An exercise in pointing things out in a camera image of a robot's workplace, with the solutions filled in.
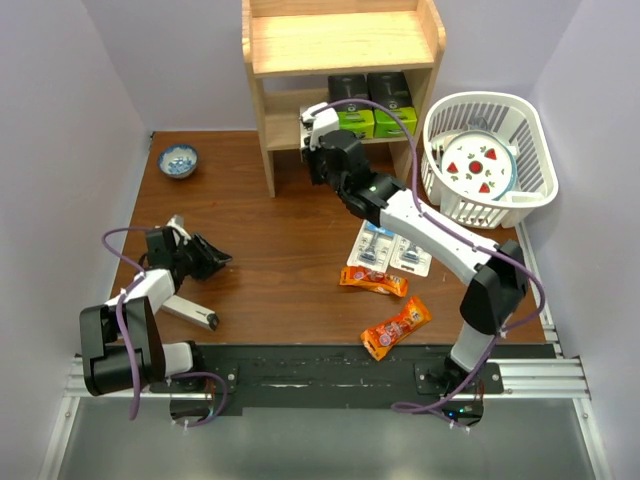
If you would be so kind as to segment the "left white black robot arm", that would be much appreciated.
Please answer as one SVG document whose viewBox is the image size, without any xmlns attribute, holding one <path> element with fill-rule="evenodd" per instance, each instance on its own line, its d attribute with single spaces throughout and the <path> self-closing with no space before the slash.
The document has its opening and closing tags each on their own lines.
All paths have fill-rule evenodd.
<svg viewBox="0 0 640 480">
<path fill-rule="evenodd" d="M 155 314 L 186 278 L 205 281 L 232 261 L 200 234 L 176 224 L 140 230 L 147 251 L 143 263 L 127 261 L 137 271 L 131 284 L 79 316 L 84 381 L 93 396 L 164 380 L 167 354 Z"/>
</svg>

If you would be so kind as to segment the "black green razor box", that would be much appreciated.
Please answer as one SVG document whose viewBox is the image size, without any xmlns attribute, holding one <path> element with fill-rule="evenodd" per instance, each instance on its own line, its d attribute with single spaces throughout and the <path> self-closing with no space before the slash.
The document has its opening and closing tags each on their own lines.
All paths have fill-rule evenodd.
<svg viewBox="0 0 640 480">
<path fill-rule="evenodd" d="M 372 139 L 374 113 L 371 107 L 360 103 L 360 100 L 370 99 L 365 75 L 331 75 L 328 77 L 328 93 L 330 103 L 345 101 L 335 107 L 340 128 L 355 133 L 359 139 Z"/>
<path fill-rule="evenodd" d="M 375 72 L 367 75 L 370 100 L 382 105 L 402 122 L 410 134 L 414 134 L 417 125 L 416 110 L 407 84 L 401 71 Z M 404 138 L 405 134 L 398 123 L 388 114 L 373 109 L 375 138 Z"/>
</svg>

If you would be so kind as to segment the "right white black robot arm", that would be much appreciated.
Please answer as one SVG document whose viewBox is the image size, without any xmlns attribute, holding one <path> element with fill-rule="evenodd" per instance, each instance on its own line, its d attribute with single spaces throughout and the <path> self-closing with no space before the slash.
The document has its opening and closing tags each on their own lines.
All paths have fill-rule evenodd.
<svg viewBox="0 0 640 480">
<path fill-rule="evenodd" d="M 520 245 L 476 235 L 415 197 L 394 176 L 375 172 L 356 136 L 335 130 L 303 136 L 301 155 L 311 181 L 328 185 L 354 216 L 415 243 L 466 286 L 463 327 L 436 379 L 448 392 L 469 392 L 481 380 L 478 363 L 527 295 Z"/>
</svg>

